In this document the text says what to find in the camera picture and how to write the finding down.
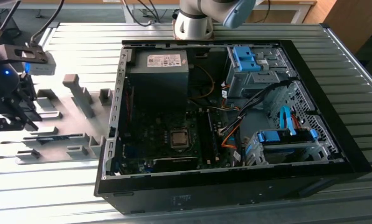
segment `metal profile rail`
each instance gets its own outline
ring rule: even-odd
[[[253,24],[237,30],[216,26],[214,36],[294,42],[372,164],[372,77],[332,31],[318,25]],[[121,40],[150,39],[172,39],[172,25],[142,28],[124,23],[61,23],[46,31],[44,49],[54,57],[56,76],[76,73],[81,85],[98,91],[114,86]],[[49,77],[33,78],[38,88],[52,81]],[[4,135],[0,133],[0,140],[9,140]],[[372,173],[294,201],[122,216],[93,197],[96,166],[97,161],[20,166],[8,153],[0,158],[0,222],[372,223]]]

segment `floor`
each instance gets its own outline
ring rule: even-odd
[[[44,9],[40,11],[42,18],[36,18],[38,11],[34,9],[18,9],[13,15],[14,23],[22,34],[14,39],[17,45],[28,42],[32,34],[40,29],[54,10]],[[172,9],[158,10],[161,22],[172,21]],[[141,11],[136,10],[134,17],[140,22],[146,22],[150,17],[142,17]],[[124,13],[118,9],[62,9],[56,20],[57,22],[124,22]],[[372,74],[372,39],[356,54],[368,72]]]

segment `wooden cabinet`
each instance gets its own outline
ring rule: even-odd
[[[304,23],[326,23],[356,53],[372,35],[372,0],[317,0]]]

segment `blue plastic latch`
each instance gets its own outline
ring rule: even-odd
[[[258,138],[258,142],[264,142],[265,141],[265,139],[262,138],[261,133],[257,133],[257,138]]]
[[[246,148],[245,154],[248,154],[248,152],[250,151],[250,149],[252,149],[252,145],[249,145],[249,147]]]
[[[317,134],[317,131],[314,129],[310,129],[310,135],[312,135],[313,139],[317,140],[318,134]]]
[[[240,65],[240,71],[260,71],[260,66],[254,61],[254,54],[249,47],[233,47],[234,58]]]
[[[278,136],[277,131],[265,131],[265,132],[261,132],[261,134],[265,137],[265,141],[280,141],[280,136]]]
[[[290,135],[296,135],[296,131],[293,129],[293,124],[290,119],[290,109],[288,106],[282,106],[280,109],[280,128],[285,128],[284,114],[285,114],[286,128],[290,132]]]

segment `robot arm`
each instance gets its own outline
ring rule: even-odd
[[[225,27],[237,28],[248,18],[256,0],[181,0],[174,23],[177,39],[209,39],[213,34],[210,18]]]

